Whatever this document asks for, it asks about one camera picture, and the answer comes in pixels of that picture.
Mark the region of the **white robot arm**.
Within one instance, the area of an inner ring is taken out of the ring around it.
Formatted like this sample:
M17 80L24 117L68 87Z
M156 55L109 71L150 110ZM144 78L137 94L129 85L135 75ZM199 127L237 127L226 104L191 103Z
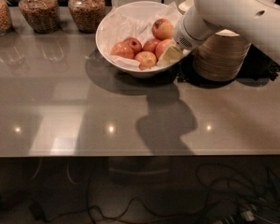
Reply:
M210 36L230 30L280 64L280 6L268 0L193 0L177 22L159 64L177 63Z

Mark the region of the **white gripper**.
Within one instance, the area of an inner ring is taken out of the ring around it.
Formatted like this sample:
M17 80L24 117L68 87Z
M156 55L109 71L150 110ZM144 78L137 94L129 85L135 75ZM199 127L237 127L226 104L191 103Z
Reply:
M165 67L177 63L184 56L183 50L194 50L221 28L204 20L197 8L192 6L177 22L171 43L160 56L157 66Z

